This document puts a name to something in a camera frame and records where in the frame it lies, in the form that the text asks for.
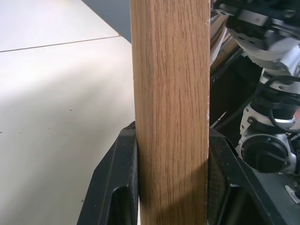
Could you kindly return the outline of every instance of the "wood grain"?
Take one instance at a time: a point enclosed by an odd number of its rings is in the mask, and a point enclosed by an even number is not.
[[[131,0],[142,225],[206,223],[209,0]]]

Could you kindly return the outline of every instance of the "circular cap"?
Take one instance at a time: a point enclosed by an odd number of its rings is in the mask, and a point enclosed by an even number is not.
[[[243,160],[261,173],[276,173],[287,165],[287,149],[274,137],[250,137],[241,148]]]

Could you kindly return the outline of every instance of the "screw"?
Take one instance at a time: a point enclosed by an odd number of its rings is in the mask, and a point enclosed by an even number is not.
[[[284,17],[287,18],[287,19],[290,19],[292,18],[294,15],[296,14],[296,11],[295,10],[286,10],[284,12]]]

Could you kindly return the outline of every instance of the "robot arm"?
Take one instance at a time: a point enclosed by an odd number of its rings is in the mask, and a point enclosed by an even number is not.
[[[255,95],[244,106],[237,152],[263,173],[300,174],[297,141],[286,133],[300,105],[300,1],[219,0],[227,28],[248,57],[263,68]]]

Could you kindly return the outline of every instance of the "white floor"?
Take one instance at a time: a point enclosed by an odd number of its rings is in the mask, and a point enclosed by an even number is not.
[[[79,0],[0,0],[0,31],[0,224],[74,225],[134,120],[131,45]]]

